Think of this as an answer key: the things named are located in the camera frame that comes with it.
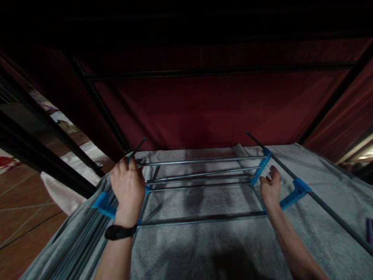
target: right hand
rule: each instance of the right hand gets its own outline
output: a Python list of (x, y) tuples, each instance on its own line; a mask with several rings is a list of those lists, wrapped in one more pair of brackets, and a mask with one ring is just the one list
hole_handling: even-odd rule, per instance
[(260, 180), (260, 193), (266, 208), (280, 205), (280, 190), (281, 190), (281, 177), (276, 167), (270, 167), (270, 178), (261, 176)]

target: gray fabric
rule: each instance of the gray fabric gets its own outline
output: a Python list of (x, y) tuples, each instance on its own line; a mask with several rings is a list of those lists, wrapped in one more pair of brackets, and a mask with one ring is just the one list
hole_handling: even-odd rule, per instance
[[(300, 145), (268, 147), (290, 170), (302, 178), (332, 209), (344, 218), (362, 237), (365, 219), (373, 217), (373, 188), (344, 172)], [(261, 155), (259, 147), (139, 152), (146, 162), (201, 158)], [(260, 160), (242, 161), (244, 167), (256, 166)], [(293, 189), (292, 178), (273, 160), (282, 177), (281, 198)], [(239, 168), (237, 162), (161, 166), (157, 178), (195, 172)], [(144, 167), (148, 180), (155, 166)], [(108, 187), (103, 180), (99, 187)], [(64, 231), (51, 241), (23, 275), (34, 279), (64, 252), (74, 230), (82, 223), (92, 201), (84, 203), (66, 222)], [(143, 223), (175, 218), (242, 213), (261, 210), (248, 186), (155, 192), (150, 195)], [(311, 197), (305, 196), (286, 211), (286, 216), (305, 246), (331, 279), (371, 279), (373, 258), (352, 239)], [(88, 266), (94, 263), (101, 239)], [(89, 277), (85, 268), (81, 279)], [(291, 279), (280, 246), (267, 218), (210, 224), (143, 228), (132, 251), (133, 279)]]

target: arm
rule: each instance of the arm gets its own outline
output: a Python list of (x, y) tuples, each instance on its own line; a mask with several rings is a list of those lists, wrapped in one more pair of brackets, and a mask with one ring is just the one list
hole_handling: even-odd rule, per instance
[[(139, 219), (145, 194), (145, 180), (134, 158), (127, 165), (125, 157), (110, 173), (110, 181), (119, 205), (114, 224), (132, 228)], [(131, 272), (132, 237), (111, 241), (103, 252), (95, 280), (129, 279)]]
[(260, 192), (269, 220), (294, 279), (328, 279), (319, 265), (304, 247), (279, 203), (280, 173), (271, 166), (269, 177), (260, 177)]

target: cable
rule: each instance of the cable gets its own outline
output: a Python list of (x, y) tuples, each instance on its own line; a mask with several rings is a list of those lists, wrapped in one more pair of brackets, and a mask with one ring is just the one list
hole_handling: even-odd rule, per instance
[(3, 247), (0, 247), (0, 250), (4, 249), (5, 247), (8, 247), (10, 244), (12, 244), (13, 242), (17, 241), (18, 239), (20, 239), (21, 237), (25, 236), (26, 234), (30, 233), (31, 231), (33, 231), (34, 229), (36, 229), (38, 226), (40, 226), (41, 224), (43, 224), (44, 222), (48, 221), (49, 219), (53, 218), (54, 216), (57, 216), (58, 214), (61, 214), (63, 213), (63, 211), (61, 212), (58, 212), (52, 216), (50, 216), (49, 218), (46, 218), (44, 221), (42, 221), (41, 223), (37, 224), (36, 226), (34, 226), (33, 228), (31, 228), (29, 231), (25, 232), (24, 234), (22, 234), (21, 236), (17, 237), (16, 239), (14, 239), (13, 241), (5, 244)]

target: blue plastic connector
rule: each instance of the blue plastic connector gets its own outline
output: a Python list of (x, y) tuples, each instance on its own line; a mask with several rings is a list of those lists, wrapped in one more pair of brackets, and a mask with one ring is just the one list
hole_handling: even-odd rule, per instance
[(272, 154), (272, 153), (271, 153), (271, 151), (268, 150), (267, 148), (264, 148), (264, 149), (263, 149), (263, 154), (264, 154), (265, 156), (267, 156), (267, 157), (264, 158), (264, 159), (262, 159), (262, 160), (260, 161), (260, 164), (259, 164), (260, 168), (257, 169), (257, 170), (255, 171), (254, 177), (253, 177), (253, 178), (251, 179), (251, 181), (250, 181), (252, 186), (254, 186), (254, 185), (256, 184), (256, 182), (258, 181), (258, 179), (259, 179), (261, 173), (263, 172), (265, 166), (267, 165), (267, 163), (268, 163), (269, 160), (271, 159), (271, 154)]
[(91, 208), (97, 208), (97, 211), (111, 219), (115, 219), (117, 209), (109, 204), (109, 194), (107, 192), (101, 193), (97, 200), (93, 203)]
[(293, 181), (295, 190), (280, 201), (280, 206), (282, 210), (289, 208), (291, 205), (296, 203), (302, 197), (304, 197), (312, 189), (305, 183), (301, 178), (297, 178)]

